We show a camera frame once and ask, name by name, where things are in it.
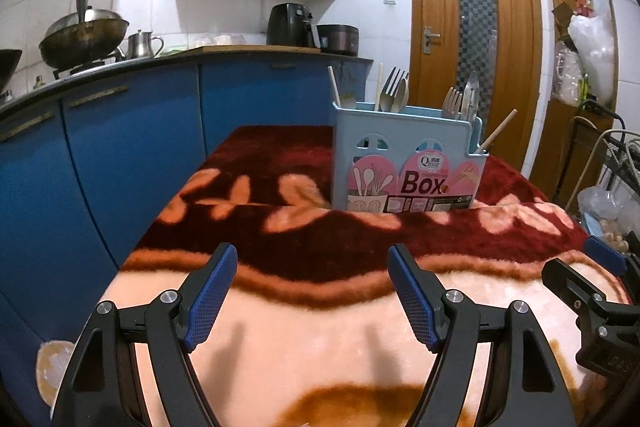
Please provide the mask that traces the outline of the egg carton in bag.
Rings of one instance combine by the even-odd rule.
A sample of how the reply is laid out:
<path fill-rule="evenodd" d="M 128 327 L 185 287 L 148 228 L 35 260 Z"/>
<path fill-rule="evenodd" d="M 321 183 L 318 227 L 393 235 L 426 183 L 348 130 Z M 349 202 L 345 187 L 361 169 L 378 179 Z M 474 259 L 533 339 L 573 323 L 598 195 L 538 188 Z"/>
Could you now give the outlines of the egg carton in bag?
<path fill-rule="evenodd" d="M 577 196 L 579 217 L 590 235 L 619 253 L 639 252 L 639 197 L 624 188 L 592 186 Z"/>

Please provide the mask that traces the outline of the light blue utensil box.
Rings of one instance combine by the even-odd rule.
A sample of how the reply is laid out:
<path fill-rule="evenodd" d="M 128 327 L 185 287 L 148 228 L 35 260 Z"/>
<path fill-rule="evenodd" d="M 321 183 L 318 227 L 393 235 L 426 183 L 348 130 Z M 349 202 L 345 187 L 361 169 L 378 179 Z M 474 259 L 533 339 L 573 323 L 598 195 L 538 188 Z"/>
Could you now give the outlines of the light blue utensil box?
<path fill-rule="evenodd" d="M 367 102 L 333 113 L 334 209 L 398 215 L 474 202 L 488 158 L 480 118 L 442 118 L 418 106 L 377 112 Z"/>

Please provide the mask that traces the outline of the dark rice cooker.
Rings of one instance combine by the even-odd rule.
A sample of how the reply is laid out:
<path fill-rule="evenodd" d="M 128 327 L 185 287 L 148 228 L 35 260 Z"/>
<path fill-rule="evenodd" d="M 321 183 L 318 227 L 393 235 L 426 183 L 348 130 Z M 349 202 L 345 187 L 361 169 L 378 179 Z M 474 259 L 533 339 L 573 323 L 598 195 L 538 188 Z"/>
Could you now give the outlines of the dark rice cooker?
<path fill-rule="evenodd" d="M 329 24 L 318 25 L 320 49 L 323 53 L 357 56 L 359 30 L 355 26 Z"/>

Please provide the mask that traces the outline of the wooden cutting board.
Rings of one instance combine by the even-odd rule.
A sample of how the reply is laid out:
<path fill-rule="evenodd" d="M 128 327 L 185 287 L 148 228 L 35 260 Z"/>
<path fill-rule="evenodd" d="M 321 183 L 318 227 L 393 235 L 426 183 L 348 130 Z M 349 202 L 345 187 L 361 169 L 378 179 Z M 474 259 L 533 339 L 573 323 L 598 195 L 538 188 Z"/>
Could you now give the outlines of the wooden cutting board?
<path fill-rule="evenodd" d="M 177 52 L 171 56 L 192 56 L 201 54 L 215 53 L 293 53 L 293 54 L 310 54 L 319 55 L 321 50 L 318 48 L 305 48 L 304 46 L 273 46 L 272 44 L 234 44 L 233 46 L 199 46 L 198 48 L 187 49 Z"/>

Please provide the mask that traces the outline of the black air fryer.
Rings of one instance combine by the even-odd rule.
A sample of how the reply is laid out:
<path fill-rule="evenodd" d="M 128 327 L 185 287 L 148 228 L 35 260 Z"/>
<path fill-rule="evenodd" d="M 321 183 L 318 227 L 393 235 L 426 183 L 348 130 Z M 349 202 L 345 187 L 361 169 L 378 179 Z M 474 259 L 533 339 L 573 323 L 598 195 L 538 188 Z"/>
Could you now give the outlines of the black air fryer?
<path fill-rule="evenodd" d="M 267 44 L 319 49 L 317 25 L 308 6 L 292 2 L 275 5 L 269 15 Z"/>

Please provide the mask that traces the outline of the wooden door with glass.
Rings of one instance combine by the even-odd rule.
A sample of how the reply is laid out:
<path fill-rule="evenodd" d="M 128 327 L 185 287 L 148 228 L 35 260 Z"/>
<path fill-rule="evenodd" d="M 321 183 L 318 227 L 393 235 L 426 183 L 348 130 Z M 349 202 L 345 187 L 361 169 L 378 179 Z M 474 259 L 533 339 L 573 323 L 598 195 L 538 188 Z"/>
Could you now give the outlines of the wooden door with glass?
<path fill-rule="evenodd" d="M 439 108 L 449 89 L 477 77 L 483 132 L 515 115 L 489 152 L 520 169 L 535 120 L 541 45 L 540 0 L 412 0 L 409 102 Z"/>

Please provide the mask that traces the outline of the steel kettle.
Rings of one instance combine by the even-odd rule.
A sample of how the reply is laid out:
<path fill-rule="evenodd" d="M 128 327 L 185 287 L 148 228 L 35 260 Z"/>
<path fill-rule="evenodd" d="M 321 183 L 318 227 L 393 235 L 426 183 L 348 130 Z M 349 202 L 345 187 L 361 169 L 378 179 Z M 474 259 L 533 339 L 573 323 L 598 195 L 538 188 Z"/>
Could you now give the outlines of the steel kettle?
<path fill-rule="evenodd" d="M 165 46 L 165 41 L 160 36 L 154 36 L 152 31 L 138 29 L 126 39 L 126 60 L 136 58 L 157 57 Z"/>

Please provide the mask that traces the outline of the wok with steel lid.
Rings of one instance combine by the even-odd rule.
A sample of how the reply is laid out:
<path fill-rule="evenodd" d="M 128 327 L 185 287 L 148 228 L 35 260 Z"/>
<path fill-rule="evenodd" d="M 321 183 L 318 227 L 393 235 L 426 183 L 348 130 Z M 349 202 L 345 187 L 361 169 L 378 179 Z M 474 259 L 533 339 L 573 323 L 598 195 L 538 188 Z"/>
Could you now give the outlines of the wok with steel lid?
<path fill-rule="evenodd" d="M 50 26 L 38 48 L 49 67 L 69 70 L 112 53 L 128 27 L 116 12 L 93 9 L 89 0 L 76 0 L 76 10 Z"/>

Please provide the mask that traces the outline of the wooden chopstick in box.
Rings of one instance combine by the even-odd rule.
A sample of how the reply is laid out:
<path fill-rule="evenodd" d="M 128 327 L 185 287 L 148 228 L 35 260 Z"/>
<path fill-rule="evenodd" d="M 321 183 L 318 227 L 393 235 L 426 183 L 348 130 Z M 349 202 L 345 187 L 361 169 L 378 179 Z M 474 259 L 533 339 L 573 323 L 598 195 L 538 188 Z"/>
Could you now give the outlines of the wooden chopstick in box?
<path fill-rule="evenodd" d="M 378 64 L 378 79 L 376 80 L 374 110 L 378 112 L 380 110 L 380 100 L 383 88 L 383 76 L 384 76 L 384 64 L 381 62 Z"/>

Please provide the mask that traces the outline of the blue base kitchen cabinet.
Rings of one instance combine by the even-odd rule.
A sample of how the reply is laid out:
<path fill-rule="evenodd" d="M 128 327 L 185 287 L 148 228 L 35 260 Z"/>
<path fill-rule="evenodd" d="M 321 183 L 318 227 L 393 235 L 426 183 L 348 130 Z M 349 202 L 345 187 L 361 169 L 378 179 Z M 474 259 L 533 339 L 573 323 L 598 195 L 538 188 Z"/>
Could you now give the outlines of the blue base kitchen cabinet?
<path fill-rule="evenodd" d="M 78 336 L 217 145 L 244 124 L 329 124 L 329 65 L 363 96 L 366 58 L 212 53 L 104 66 L 2 107 L 1 380 L 25 421 L 49 421 L 39 347 Z"/>

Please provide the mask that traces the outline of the wooden corner shelf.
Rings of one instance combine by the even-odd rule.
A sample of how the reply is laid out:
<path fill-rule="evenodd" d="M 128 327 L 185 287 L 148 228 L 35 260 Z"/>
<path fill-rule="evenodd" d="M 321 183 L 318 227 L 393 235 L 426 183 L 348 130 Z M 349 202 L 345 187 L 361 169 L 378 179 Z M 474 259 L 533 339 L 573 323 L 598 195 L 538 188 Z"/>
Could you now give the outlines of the wooden corner shelf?
<path fill-rule="evenodd" d="M 613 100 L 610 105 L 602 106 L 615 112 L 618 47 L 612 1 L 608 1 L 610 2 L 614 28 L 616 64 Z M 572 109 L 586 100 L 600 103 L 591 93 L 588 74 L 582 67 L 577 49 L 568 34 L 568 25 L 574 14 L 591 15 L 593 12 L 592 1 L 550 0 L 549 4 L 550 6 L 544 12 L 552 17 L 554 48 L 551 60 L 547 66 L 544 66 L 544 71 L 551 75 L 551 88 L 550 93 L 544 98 L 544 101 L 547 102 L 544 127 L 542 127 L 537 155 L 529 180 L 553 202 L 553 184 L 555 176 L 559 173 L 562 143 L 567 135 L 567 125 Z"/>

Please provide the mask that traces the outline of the grey fork in box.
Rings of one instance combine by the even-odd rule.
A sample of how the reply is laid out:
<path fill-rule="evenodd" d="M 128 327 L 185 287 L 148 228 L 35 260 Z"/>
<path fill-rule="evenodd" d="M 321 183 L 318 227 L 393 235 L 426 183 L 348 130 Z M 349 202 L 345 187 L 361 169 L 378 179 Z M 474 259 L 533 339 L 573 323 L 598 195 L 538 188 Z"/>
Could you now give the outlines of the grey fork in box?
<path fill-rule="evenodd" d="M 389 112 L 395 100 L 400 80 L 404 78 L 405 71 L 397 67 L 393 67 L 380 90 L 378 97 L 378 110 L 381 112 Z"/>

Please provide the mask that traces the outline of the silver fork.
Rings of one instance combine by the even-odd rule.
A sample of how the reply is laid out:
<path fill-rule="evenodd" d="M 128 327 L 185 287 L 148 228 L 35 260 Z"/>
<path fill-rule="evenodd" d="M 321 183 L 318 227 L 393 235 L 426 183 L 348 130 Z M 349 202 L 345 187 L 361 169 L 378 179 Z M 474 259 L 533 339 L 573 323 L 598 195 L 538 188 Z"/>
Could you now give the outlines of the silver fork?
<path fill-rule="evenodd" d="M 460 117 L 460 109 L 462 103 L 462 93 L 456 88 L 451 87 L 445 95 L 442 102 L 442 110 L 440 117 L 447 119 L 458 119 Z"/>

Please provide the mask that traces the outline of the red floral plush blanket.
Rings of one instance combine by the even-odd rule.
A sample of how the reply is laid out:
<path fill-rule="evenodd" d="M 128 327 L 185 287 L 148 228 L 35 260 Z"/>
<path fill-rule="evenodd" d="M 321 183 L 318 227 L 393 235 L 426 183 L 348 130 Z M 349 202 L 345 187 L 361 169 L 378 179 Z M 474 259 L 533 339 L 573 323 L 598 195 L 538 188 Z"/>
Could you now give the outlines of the red floral plush blanket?
<path fill-rule="evenodd" d="M 610 410 L 613 382 L 580 367 L 570 309 L 541 282 L 558 258 L 618 303 L 622 284 L 582 251 L 585 232 L 518 170 L 489 158 L 468 209 L 378 215 L 332 208 L 333 131 L 234 130 L 153 221 L 105 298 L 149 303 L 220 243 L 239 264 L 192 364 L 225 426 L 401 426 L 434 355 L 388 277 L 401 243 L 476 303 L 524 300 L 558 361 L 578 421 Z"/>

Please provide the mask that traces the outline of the white plastic bag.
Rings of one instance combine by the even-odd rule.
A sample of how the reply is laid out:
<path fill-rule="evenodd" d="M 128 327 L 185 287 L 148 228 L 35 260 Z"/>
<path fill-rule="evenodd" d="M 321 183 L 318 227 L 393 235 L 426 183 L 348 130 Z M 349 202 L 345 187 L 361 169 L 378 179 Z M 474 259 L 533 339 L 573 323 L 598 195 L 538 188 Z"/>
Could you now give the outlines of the white plastic bag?
<path fill-rule="evenodd" d="M 610 105 L 616 64 L 611 7 L 608 0 L 591 1 L 591 15 L 574 14 L 568 25 L 568 34 L 588 74 L 591 93 L 601 105 Z"/>

